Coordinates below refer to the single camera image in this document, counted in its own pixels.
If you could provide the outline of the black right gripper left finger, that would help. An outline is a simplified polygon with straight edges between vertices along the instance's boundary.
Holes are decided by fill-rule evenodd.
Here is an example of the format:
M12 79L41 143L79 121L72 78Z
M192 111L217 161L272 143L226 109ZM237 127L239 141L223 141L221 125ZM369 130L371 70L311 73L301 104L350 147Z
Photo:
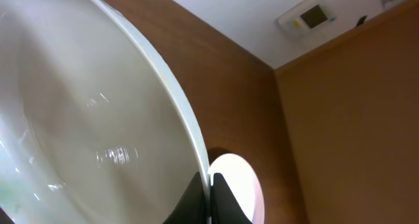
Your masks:
M206 224L206 200L200 173L192 177L173 212L163 224Z

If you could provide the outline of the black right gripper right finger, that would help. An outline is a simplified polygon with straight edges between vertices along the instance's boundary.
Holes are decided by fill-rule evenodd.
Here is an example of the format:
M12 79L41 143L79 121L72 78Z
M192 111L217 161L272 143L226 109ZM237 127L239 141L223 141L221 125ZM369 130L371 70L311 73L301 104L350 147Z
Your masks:
M251 224L220 173L213 175L211 186L211 223Z

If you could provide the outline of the white bowl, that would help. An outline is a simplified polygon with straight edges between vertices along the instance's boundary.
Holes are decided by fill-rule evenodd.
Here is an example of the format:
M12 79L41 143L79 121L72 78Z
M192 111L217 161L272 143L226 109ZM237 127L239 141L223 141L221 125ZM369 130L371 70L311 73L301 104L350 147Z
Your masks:
M154 223L208 156L145 36L103 0L1 0L1 222Z
M251 224L264 224L265 205L261 183L248 161L233 153L223 154L209 167L211 186L215 173L223 175Z

